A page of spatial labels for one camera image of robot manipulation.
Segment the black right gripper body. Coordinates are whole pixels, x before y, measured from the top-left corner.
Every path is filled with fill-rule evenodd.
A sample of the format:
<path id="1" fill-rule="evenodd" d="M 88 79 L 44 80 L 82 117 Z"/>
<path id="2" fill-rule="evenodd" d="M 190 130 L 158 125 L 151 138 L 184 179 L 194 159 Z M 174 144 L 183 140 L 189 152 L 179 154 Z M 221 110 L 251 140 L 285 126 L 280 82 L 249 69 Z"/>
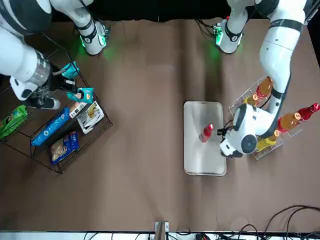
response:
<path id="1" fill-rule="evenodd" d="M 56 90 L 64 90 L 63 84 L 65 83 L 65 79 L 62 73 L 54 72 L 49 76 L 48 80 L 44 85 L 37 88 L 36 91 L 32 93 L 32 98 L 48 98 L 53 92 Z"/>

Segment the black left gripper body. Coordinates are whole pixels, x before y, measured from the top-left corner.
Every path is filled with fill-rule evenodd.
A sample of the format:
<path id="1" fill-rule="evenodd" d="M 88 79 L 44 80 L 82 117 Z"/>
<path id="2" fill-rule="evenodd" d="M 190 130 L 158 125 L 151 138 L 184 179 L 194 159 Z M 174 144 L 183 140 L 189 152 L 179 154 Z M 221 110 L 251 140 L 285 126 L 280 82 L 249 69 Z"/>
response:
<path id="1" fill-rule="evenodd" d="M 231 131 L 233 129 L 232 126 L 227 126 L 224 128 L 220 128 L 217 130 L 217 135 L 218 136 L 225 136 L 227 134 L 228 131 Z"/>

